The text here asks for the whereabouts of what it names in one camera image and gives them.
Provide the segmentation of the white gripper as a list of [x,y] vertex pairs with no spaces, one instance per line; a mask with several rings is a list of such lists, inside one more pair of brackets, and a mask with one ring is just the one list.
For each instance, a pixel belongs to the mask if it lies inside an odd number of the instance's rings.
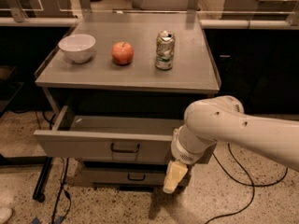
[[186,164],[198,162],[207,149],[214,144],[215,142],[212,140],[193,134],[186,125],[175,129],[171,142],[171,153],[175,161],[170,161],[167,165],[163,192],[167,194],[173,193],[188,172]]

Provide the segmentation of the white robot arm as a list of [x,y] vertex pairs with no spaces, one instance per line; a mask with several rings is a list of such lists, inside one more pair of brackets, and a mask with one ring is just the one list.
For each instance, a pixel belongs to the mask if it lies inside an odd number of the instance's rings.
[[219,96],[186,108],[184,124],[173,132],[174,159],[168,163],[163,191],[173,193],[188,167],[219,142],[239,145],[299,171],[298,121],[250,116],[233,96]]

